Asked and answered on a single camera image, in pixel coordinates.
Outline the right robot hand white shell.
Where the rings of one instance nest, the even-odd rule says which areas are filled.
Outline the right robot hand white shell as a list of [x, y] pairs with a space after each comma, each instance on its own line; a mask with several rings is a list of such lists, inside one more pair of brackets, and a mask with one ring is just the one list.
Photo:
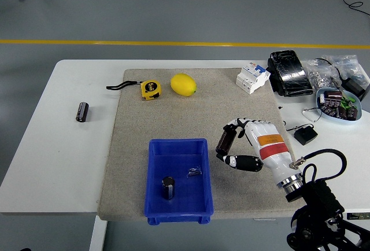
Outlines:
[[[258, 172], [263, 166], [272, 171], [277, 187], [301, 182], [300, 170], [290, 167], [293, 162], [289, 149], [274, 124], [269, 121], [237, 118], [223, 128], [224, 132], [216, 146], [216, 156], [231, 168]], [[256, 155], [229, 155], [235, 137], [245, 136]]]

